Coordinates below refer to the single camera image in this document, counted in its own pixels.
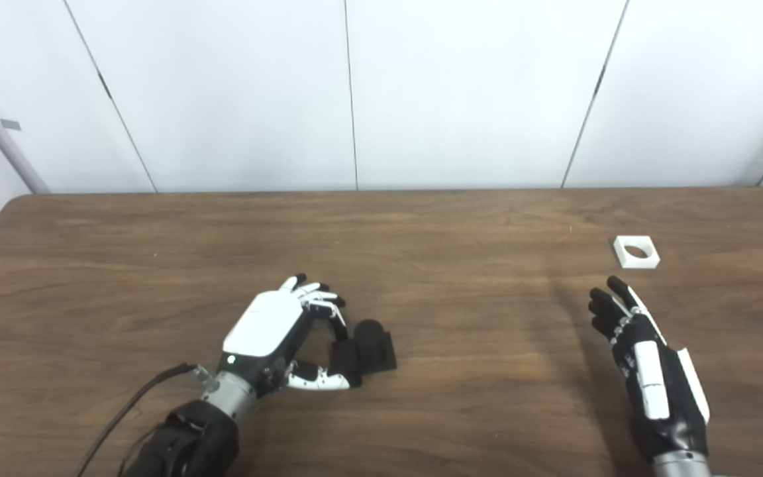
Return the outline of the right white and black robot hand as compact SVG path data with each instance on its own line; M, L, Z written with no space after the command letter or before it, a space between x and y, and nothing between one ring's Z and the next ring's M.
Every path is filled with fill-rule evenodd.
M591 289L591 326L606 339L632 405L633 440L649 462L671 452L709 456L708 402L687 349L669 347L629 284Z

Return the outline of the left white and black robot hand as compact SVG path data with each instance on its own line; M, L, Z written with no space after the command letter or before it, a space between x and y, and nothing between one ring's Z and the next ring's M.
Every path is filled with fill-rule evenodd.
M277 289L258 293L223 341L217 372L241 378L257 398L284 387L326 392L363 384L357 371L297 359L318 321L329 323L337 343L348 339L344 299L326 284L307 284L306 278L297 274Z

